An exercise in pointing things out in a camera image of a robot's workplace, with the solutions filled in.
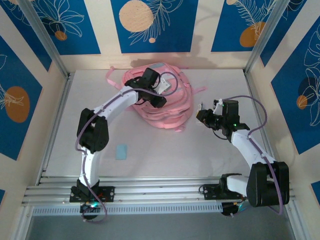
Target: white floor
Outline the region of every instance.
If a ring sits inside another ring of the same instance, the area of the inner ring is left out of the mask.
[[[81,154],[75,151],[80,113],[93,109],[118,91],[105,79],[107,70],[78,70],[68,95],[45,176],[78,176]],[[125,70],[116,70],[111,79],[120,83]],[[194,96],[194,115],[183,132],[158,129],[135,111],[125,111],[109,126],[109,143],[100,161],[99,175],[114,177],[218,177],[225,173],[248,175],[249,166],[228,141],[214,136],[211,129],[196,120],[196,106],[212,108],[213,101],[235,95],[249,95],[240,69],[191,70],[184,73],[193,88],[208,90]],[[250,99],[239,98],[240,122],[251,129],[258,126]],[[259,132],[253,134],[263,146]],[[127,159],[116,160],[116,146],[127,145]]]

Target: pink backpack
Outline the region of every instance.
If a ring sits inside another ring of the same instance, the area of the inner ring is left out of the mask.
[[[141,77],[146,68],[151,68],[157,71],[159,74],[164,72],[170,72],[178,78],[178,88],[176,92],[170,96],[166,96],[166,104],[161,108],[153,107],[148,101],[141,104],[142,101],[132,105],[132,107],[147,121],[150,125],[156,128],[163,129],[175,129],[176,132],[184,130],[183,123],[186,122],[194,110],[194,98],[193,94],[205,90],[205,87],[201,87],[196,91],[190,86],[187,76],[176,66],[171,66],[164,62],[158,62],[150,65],[140,66],[128,70],[122,77],[122,86],[109,79],[110,74],[114,68],[106,74],[106,79],[109,84],[121,89],[125,83],[135,77]],[[176,88],[177,81],[170,74],[164,74],[162,76],[166,81],[171,84],[171,88],[163,94],[168,94]]]

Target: white table surface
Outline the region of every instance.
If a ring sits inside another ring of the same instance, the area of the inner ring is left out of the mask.
[[[111,79],[120,83],[126,70],[116,70]],[[155,128],[135,111],[124,111],[109,126],[109,143],[103,150],[99,175],[114,177],[219,177],[226,173],[249,175],[250,169],[238,149],[214,136],[196,120],[197,105],[212,108],[213,100],[249,95],[240,69],[183,70],[193,88],[208,90],[194,96],[194,114],[185,131]],[[82,157],[75,151],[80,113],[93,109],[118,90],[106,82],[107,70],[77,70],[70,88],[45,176],[78,176]],[[240,122],[258,126],[250,99],[239,98]],[[253,134],[263,146],[260,132]],[[127,145],[127,159],[116,160],[116,146]]]

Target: purple cable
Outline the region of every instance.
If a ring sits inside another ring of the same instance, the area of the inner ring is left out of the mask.
[[[249,139],[249,141],[252,143],[252,145],[257,149],[257,151],[260,153],[260,155],[263,154],[263,152],[261,151],[261,149],[257,146],[257,144],[252,140],[252,138],[250,137],[250,135],[254,132],[254,131],[257,131],[261,128],[263,128],[266,123],[267,123],[267,120],[268,120],[268,115],[267,115],[267,110],[266,108],[263,106],[263,104],[255,99],[254,97],[252,96],[246,96],[246,95],[238,95],[238,96],[233,96],[233,97],[228,97],[228,98],[225,98],[223,100],[231,100],[231,99],[237,99],[237,98],[248,98],[248,99],[251,99],[255,102],[257,102],[261,107],[262,107],[262,110],[264,112],[264,122],[261,126],[258,126],[256,127],[255,129],[252,129],[251,131],[249,131],[247,137]],[[272,175],[272,178],[274,180],[274,185],[275,185],[275,189],[276,189],[276,194],[278,196],[278,199],[279,199],[279,212],[274,210],[272,207],[269,206],[270,209],[272,209],[275,213],[277,213],[278,215],[281,215],[283,213],[283,208],[284,208],[284,203],[283,203],[283,199],[282,199],[282,196],[281,196],[281,191],[280,191],[280,187],[279,187],[279,183],[278,183],[278,180],[277,180],[277,177],[276,177],[276,174],[275,174],[275,171],[274,169],[272,168],[269,160],[267,159],[266,156],[263,156],[263,159],[265,160],[267,166],[269,167],[270,169],[270,172],[271,172],[271,175]]]
[[[85,172],[85,165],[86,165],[86,160],[87,160],[87,151],[85,150],[82,150],[81,148],[78,148],[78,145],[79,145],[79,141],[80,141],[80,138],[82,137],[82,135],[84,134],[86,128],[89,126],[89,124],[91,124],[91,122],[103,111],[105,110],[108,106],[110,106],[110,104],[112,104],[114,101],[116,101],[118,98],[122,97],[123,95],[127,94],[127,93],[130,93],[132,91],[141,91],[141,92],[145,92],[145,93],[149,93],[149,94],[152,94],[154,96],[158,96],[158,97],[167,97],[167,96],[170,96],[172,94],[175,93],[175,91],[177,91],[178,89],[178,84],[179,84],[179,81],[178,81],[178,78],[172,74],[171,72],[169,71],[165,71],[163,72],[160,77],[162,77],[162,75],[164,74],[170,74],[172,75],[174,78],[175,78],[175,81],[176,81],[176,85],[175,85],[175,88],[172,92],[168,93],[168,94],[157,94],[155,92],[152,92],[152,91],[149,91],[149,90],[146,90],[146,89],[143,89],[143,88],[132,88],[132,89],[129,89],[127,91],[124,91],[121,95],[117,95],[115,96],[113,99],[111,99],[106,105],[103,106],[102,109],[100,109],[96,114],[94,114],[87,122],[86,124],[83,126],[83,128],[81,129],[76,141],[75,141],[75,150],[78,151],[78,152],[81,152],[84,154],[84,157],[83,157],[83,163],[82,163],[82,175],[83,175],[83,179],[85,181],[85,184],[86,184],[86,187],[89,189],[90,193],[94,196],[94,198],[102,205],[103,207],[103,210],[105,212],[105,215],[104,215],[104,218],[101,219],[101,220],[98,220],[98,221],[88,221],[84,218],[84,215],[85,215],[85,211],[83,211],[82,213],[82,218],[85,222],[87,223],[94,223],[94,224],[99,224],[99,223],[103,223],[105,220],[107,220],[107,209],[106,209],[106,206],[105,204],[100,200],[100,198],[95,194],[95,192],[91,189],[90,185],[89,185],[89,182],[88,182],[88,179],[86,177],[86,172]]]

